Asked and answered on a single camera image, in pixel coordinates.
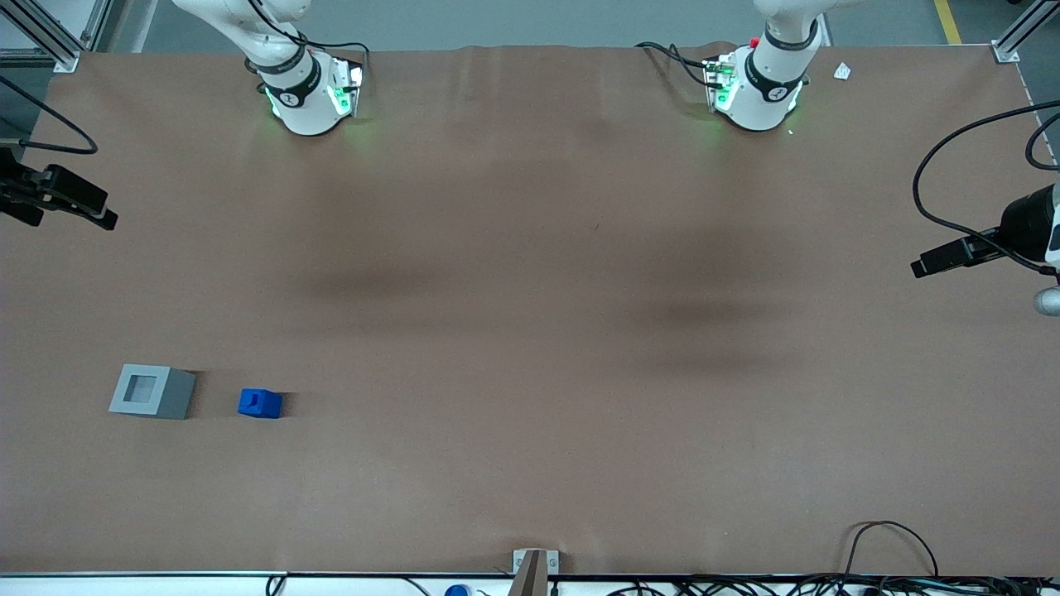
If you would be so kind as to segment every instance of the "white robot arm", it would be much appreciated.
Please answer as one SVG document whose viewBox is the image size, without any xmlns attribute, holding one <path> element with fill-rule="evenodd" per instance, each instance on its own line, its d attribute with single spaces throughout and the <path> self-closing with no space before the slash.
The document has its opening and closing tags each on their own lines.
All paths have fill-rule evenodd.
<svg viewBox="0 0 1060 596">
<path fill-rule="evenodd" d="M 361 66 L 351 66 L 304 41 L 295 41 L 301 38 L 290 21 L 305 16 L 312 0 L 173 0 L 173 3 L 206 21 L 243 50 L 265 82 L 272 113 L 293 133 L 306 136 L 326 133 L 356 110 L 364 77 Z"/>
<path fill-rule="evenodd" d="M 768 130 L 795 108 L 806 67 L 820 47 L 818 17 L 864 0 L 755 0 L 765 17 L 756 47 L 744 46 L 707 65 L 707 101 L 748 130 Z"/>
</svg>

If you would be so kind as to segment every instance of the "metal frame post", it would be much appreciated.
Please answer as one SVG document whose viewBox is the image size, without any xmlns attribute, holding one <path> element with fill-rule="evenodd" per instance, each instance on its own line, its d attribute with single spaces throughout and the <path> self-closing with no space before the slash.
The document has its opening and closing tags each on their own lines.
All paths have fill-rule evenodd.
<svg viewBox="0 0 1060 596">
<path fill-rule="evenodd" d="M 1035 0 L 1026 11 L 1015 19 L 1001 37 L 990 41 L 993 47 L 994 58 L 999 63 L 1018 63 L 1020 54 L 1017 48 L 1023 43 L 1031 33 L 1042 27 L 1053 16 L 1060 11 L 1060 0 Z"/>
<path fill-rule="evenodd" d="M 0 0 L 0 13 L 55 60 L 55 72 L 73 72 L 77 68 L 85 46 L 36 0 Z"/>
</svg>

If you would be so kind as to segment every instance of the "blue cube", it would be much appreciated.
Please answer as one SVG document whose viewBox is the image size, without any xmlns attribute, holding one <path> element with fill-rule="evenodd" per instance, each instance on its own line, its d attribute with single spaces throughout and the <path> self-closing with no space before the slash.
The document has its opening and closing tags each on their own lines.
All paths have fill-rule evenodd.
<svg viewBox="0 0 1060 596">
<path fill-rule="evenodd" d="M 283 409 L 283 396 L 268 389 L 247 387 L 240 391 L 240 406 L 235 408 L 242 415 L 254 418 L 280 418 Z"/>
</svg>

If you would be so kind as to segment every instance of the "small white paper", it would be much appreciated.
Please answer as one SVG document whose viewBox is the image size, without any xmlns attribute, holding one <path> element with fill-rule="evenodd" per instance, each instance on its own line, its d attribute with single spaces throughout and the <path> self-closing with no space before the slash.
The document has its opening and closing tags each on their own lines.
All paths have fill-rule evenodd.
<svg viewBox="0 0 1060 596">
<path fill-rule="evenodd" d="M 838 78 L 840 81 L 850 78 L 850 67 L 847 66 L 847 63 L 840 63 L 840 68 L 835 69 L 835 74 L 832 76 Z"/>
</svg>

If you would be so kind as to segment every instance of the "yellow floor line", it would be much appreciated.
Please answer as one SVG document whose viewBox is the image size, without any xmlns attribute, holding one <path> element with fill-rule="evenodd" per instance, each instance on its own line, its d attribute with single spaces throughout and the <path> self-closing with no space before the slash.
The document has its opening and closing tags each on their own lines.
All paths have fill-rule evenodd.
<svg viewBox="0 0 1060 596">
<path fill-rule="evenodd" d="M 960 33 L 957 31 L 957 23 L 953 20 L 949 0 L 935 0 L 935 10 L 938 11 L 938 20 L 942 23 L 942 32 L 946 33 L 946 42 L 960 43 Z"/>
</svg>

